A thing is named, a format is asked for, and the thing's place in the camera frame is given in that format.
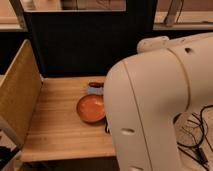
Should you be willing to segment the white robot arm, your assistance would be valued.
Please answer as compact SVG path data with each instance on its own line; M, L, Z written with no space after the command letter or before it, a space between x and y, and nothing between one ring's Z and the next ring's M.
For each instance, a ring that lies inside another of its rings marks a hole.
M146 38L104 83L121 171L182 171L173 118L213 104L213 33Z

